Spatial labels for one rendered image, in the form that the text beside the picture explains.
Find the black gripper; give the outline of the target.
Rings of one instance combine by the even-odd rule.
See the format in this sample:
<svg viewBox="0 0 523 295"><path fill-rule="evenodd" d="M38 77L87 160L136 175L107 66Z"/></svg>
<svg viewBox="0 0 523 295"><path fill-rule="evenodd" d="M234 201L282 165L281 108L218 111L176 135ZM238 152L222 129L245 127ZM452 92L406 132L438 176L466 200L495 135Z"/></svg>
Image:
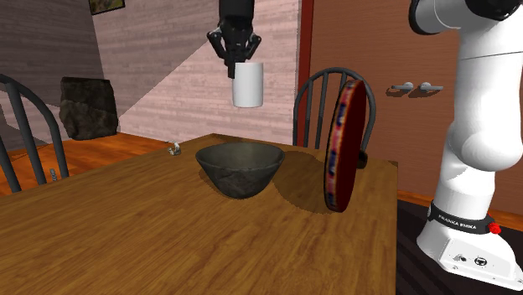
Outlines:
<svg viewBox="0 0 523 295"><path fill-rule="evenodd" d="M236 62L250 60L262 41L252 26L254 6L255 0L219 0L219 27L207 33L230 79L235 78Z"/></svg>

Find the white cup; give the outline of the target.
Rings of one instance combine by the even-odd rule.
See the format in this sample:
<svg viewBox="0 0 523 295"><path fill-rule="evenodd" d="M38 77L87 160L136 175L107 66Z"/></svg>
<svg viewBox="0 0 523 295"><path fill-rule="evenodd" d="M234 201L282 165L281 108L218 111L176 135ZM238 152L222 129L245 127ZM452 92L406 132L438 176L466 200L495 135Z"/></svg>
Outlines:
<svg viewBox="0 0 523 295"><path fill-rule="evenodd" d="M235 107L254 108L263 105L263 63L236 63L232 80L232 103Z"/></svg>

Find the dark grey bowl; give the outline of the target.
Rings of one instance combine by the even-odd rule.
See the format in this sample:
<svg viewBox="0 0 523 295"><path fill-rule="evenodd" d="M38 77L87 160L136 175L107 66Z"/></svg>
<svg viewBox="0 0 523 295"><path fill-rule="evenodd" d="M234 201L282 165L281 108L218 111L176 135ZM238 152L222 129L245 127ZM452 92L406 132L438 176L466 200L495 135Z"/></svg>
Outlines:
<svg viewBox="0 0 523 295"><path fill-rule="evenodd" d="M268 186L285 152L265 143L226 142L202 148L195 158L222 194L247 199Z"/></svg>

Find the red round patterned plate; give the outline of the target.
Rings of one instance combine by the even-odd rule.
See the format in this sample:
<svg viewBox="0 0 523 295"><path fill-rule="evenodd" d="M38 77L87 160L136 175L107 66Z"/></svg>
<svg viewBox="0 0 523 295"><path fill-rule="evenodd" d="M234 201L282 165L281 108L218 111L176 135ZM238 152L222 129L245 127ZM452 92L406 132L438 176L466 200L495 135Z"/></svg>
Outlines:
<svg viewBox="0 0 523 295"><path fill-rule="evenodd" d="M348 80L336 102L324 163L324 201L335 212L346 210L354 188L365 128L365 104L365 83Z"/></svg>

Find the dark rough block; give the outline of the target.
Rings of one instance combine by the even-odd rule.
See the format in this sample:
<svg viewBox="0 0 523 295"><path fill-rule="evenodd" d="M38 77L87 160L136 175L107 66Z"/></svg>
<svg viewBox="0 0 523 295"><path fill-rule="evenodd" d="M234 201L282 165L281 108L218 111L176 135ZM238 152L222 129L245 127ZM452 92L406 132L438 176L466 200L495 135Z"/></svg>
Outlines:
<svg viewBox="0 0 523 295"><path fill-rule="evenodd" d="M59 118L69 138L91 140L117 134L114 90L109 80L63 77Z"/></svg>

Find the wooden table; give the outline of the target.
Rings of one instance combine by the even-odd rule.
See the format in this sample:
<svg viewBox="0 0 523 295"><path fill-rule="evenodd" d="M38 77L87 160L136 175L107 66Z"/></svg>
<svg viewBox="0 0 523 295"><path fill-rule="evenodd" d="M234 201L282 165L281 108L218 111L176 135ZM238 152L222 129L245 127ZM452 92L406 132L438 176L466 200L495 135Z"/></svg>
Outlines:
<svg viewBox="0 0 523 295"><path fill-rule="evenodd" d="M286 146L258 195L225 197L160 149L0 198L0 295L395 295L397 169L371 159L346 211L324 152Z"/></svg>

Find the dark robot stand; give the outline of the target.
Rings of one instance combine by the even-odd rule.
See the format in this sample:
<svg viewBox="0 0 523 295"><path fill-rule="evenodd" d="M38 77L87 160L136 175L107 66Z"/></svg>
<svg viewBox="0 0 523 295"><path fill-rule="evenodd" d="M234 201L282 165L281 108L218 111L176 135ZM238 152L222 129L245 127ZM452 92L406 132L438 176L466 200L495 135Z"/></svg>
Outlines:
<svg viewBox="0 0 523 295"><path fill-rule="evenodd" d="M397 202L396 295L523 295L444 271L417 245L427 208Z"/></svg>

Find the framed wall picture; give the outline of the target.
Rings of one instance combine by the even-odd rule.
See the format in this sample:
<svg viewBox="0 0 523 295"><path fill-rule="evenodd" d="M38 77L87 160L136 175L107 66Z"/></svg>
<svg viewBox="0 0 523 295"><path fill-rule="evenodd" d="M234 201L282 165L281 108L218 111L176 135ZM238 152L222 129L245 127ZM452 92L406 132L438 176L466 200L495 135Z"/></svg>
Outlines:
<svg viewBox="0 0 523 295"><path fill-rule="evenodd" d="M89 0L91 15L107 13L126 7L125 0Z"/></svg>

